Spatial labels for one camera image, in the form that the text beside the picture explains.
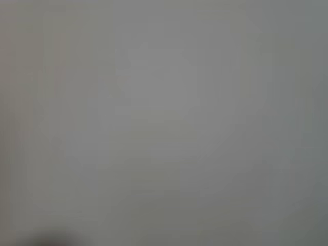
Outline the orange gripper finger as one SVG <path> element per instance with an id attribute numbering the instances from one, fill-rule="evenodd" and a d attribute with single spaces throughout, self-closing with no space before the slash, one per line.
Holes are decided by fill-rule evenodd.
<path id="1" fill-rule="evenodd" d="M 40 231 L 24 240 L 28 246 L 81 246 L 85 245 L 79 235 L 66 230 Z"/>

